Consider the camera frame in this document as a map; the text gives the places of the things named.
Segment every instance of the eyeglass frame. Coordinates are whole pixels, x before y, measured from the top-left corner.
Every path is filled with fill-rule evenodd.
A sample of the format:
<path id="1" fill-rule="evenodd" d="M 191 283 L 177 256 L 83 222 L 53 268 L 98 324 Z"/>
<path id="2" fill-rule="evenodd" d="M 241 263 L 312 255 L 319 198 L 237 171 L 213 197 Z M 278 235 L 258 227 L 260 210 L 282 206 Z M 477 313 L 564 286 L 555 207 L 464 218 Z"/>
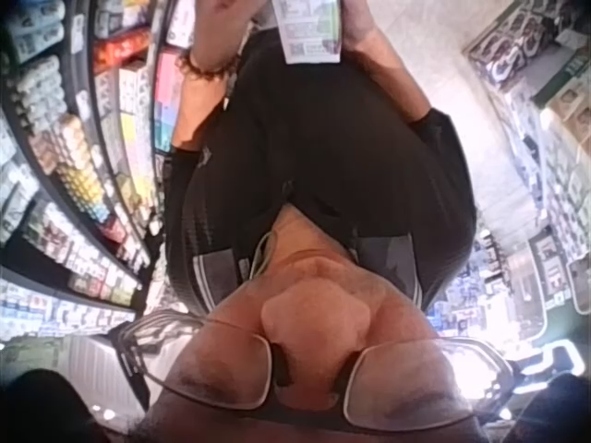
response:
<path id="1" fill-rule="evenodd" d="M 422 428 L 414 428 L 412 430 L 407 431 L 383 431 L 351 424 L 348 421 L 344 412 L 344 394 L 347 391 L 349 380 L 351 379 L 352 373 L 355 369 L 359 357 L 366 349 L 370 349 L 372 348 L 372 346 L 365 348 L 361 351 L 351 353 L 349 357 L 345 360 L 345 363 L 341 367 L 341 370 L 339 371 L 339 374 L 335 379 L 335 382 L 332 387 L 332 392 L 338 394 L 338 400 L 328 410 L 303 411 L 290 408 L 289 406 L 286 406 L 285 404 L 279 401 L 275 389 L 273 388 L 268 389 L 264 401 L 257 408 L 251 410 L 233 409 L 231 407 L 217 406 L 207 403 L 206 401 L 200 401 L 199 399 L 185 392 L 167 386 L 163 381 L 159 380 L 157 377 L 154 377 L 152 374 L 150 374 L 147 367 L 139 367 L 136 355 L 134 355 L 132 351 L 128 348 L 128 346 L 123 343 L 123 339 L 127 334 L 132 332 L 134 329 L 140 329 L 142 327 L 145 327 L 146 324 L 149 324 L 147 323 L 147 320 L 153 321 L 160 317 L 170 317 L 171 315 L 174 315 L 175 317 L 189 317 L 197 321 L 202 321 L 203 323 L 221 324 L 231 328 L 243 330 L 239 327 L 226 324 L 218 320 L 209 319 L 204 316 L 197 316 L 191 313 L 184 314 L 173 310 L 155 312 L 132 322 L 124 322 L 121 325 L 111 329 L 108 332 L 107 337 L 111 341 L 111 344 L 115 349 L 117 360 L 121 365 L 121 368 L 123 369 L 126 380 L 129 383 L 129 386 L 131 387 L 136 398 L 138 399 L 138 402 L 141 405 L 144 412 L 147 412 L 150 409 L 151 393 L 150 389 L 148 388 L 148 383 L 145 379 L 145 377 L 147 377 L 148 379 L 156 383 L 158 386 L 160 386 L 162 389 L 166 389 L 170 392 L 173 392 L 175 395 L 178 395 L 179 397 L 197 403 L 206 408 L 231 413 L 237 418 L 249 418 L 284 425 L 312 427 L 315 429 L 345 432 L 349 434 L 362 434 L 366 436 L 386 437 L 397 433 L 400 434 L 403 432 L 420 432 L 425 430 L 442 428 L 449 425 L 460 423 L 469 418 L 476 418 L 480 425 L 484 425 L 485 423 L 497 420 L 499 417 L 499 412 L 513 395 L 513 389 L 519 385 L 521 379 L 523 378 L 523 376 L 521 375 L 521 371 L 519 371 L 519 366 L 515 362 L 511 362 L 504 359 L 495 349 L 493 349 L 490 345 L 483 341 L 465 337 L 439 338 L 435 340 L 471 343 L 477 345 L 480 349 L 484 348 L 487 351 L 488 357 L 494 360 L 495 363 L 506 366 L 506 369 L 510 371 L 511 375 L 513 376 L 512 386 L 510 389 L 507 389 L 506 392 L 500 395 L 500 397 L 496 400 L 496 404 L 493 403 L 494 407 L 491 408 L 490 412 L 471 413 L 466 417 L 453 420 L 446 424 L 428 425 Z M 271 368 L 269 380 L 271 382 L 271 386 L 286 386 L 285 383 L 289 383 L 289 380 L 285 379 L 285 375 L 289 377 L 286 368 L 283 369 L 283 374 L 278 372 L 278 368 L 281 368 L 282 365 L 286 365 L 285 361 L 283 360 L 284 356 L 281 347 L 276 343 L 271 343 L 264 337 L 260 337 L 260 335 L 258 334 L 254 334 L 247 330 L 244 330 L 244 332 L 250 333 L 255 337 L 259 337 L 269 344 L 269 349 L 271 352 Z"/>

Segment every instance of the bottle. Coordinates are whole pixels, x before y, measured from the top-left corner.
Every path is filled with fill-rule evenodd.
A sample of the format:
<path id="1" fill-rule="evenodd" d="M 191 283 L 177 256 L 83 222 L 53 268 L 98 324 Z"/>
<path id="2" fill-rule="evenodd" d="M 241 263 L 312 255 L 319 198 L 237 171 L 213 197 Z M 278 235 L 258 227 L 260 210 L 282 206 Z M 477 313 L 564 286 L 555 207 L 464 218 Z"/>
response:
<path id="1" fill-rule="evenodd" d="M 66 6 L 62 0 L 21 6 L 6 18 L 6 30 L 13 38 L 22 37 L 62 21 L 65 15 Z"/>

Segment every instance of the nose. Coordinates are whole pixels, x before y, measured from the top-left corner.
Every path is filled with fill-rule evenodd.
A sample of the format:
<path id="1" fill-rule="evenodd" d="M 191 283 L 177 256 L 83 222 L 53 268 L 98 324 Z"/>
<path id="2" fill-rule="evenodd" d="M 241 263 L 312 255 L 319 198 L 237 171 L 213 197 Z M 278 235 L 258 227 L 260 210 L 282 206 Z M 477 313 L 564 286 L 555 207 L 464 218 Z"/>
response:
<path id="1" fill-rule="evenodd" d="M 333 281 L 300 281 L 262 308 L 267 339 L 281 346 L 292 383 L 277 389 L 285 405 L 330 408 L 332 386 L 347 357 L 365 347 L 369 307 Z"/>

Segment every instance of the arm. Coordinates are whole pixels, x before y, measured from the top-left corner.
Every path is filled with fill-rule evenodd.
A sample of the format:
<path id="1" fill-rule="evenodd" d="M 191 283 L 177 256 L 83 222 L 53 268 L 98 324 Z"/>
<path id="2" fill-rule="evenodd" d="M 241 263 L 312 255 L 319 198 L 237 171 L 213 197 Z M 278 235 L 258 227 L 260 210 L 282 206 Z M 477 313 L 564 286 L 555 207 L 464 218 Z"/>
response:
<path id="1" fill-rule="evenodd" d="M 431 104 L 425 92 L 381 30 L 372 30 L 355 48 L 353 55 L 392 99 L 405 122 L 416 122 L 428 114 Z"/>
<path id="2" fill-rule="evenodd" d="M 376 26 L 367 0 L 343 0 L 343 45 L 388 94 L 407 123 L 428 114 L 427 96 Z"/>
<path id="3" fill-rule="evenodd" d="M 247 31 L 248 22 L 265 0 L 200 0 L 196 3 L 194 43 L 190 61 L 205 71 L 216 71 L 232 61 Z M 221 110 L 228 77 L 207 81 L 185 75 L 172 144 L 178 150 L 197 151 L 215 110 Z"/>
<path id="4" fill-rule="evenodd" d="M 227 76 L 217 81 L 185 77 L 172 138 L 176 150 L 199 151 L 207 122 L 221 110 L 227 82 Z"/>

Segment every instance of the eyebrow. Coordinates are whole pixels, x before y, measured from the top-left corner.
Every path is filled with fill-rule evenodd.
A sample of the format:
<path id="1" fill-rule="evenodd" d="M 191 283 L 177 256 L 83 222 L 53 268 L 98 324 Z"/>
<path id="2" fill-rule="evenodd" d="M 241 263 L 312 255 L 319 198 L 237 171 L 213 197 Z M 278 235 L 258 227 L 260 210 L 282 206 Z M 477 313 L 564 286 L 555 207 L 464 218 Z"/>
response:
<path id="1" fill-rule="evenodd" d="M 179 377 L 178 383 L 182 388 L 195 389 L 199 393 L 204 393 L 208 397 L 212 397 L 215 401 L 232 402 L 235 400 L 235 392 L 227 389 L 220 389 L 213 385 L 195 381 L 190 376 L 183 374 Z"/>

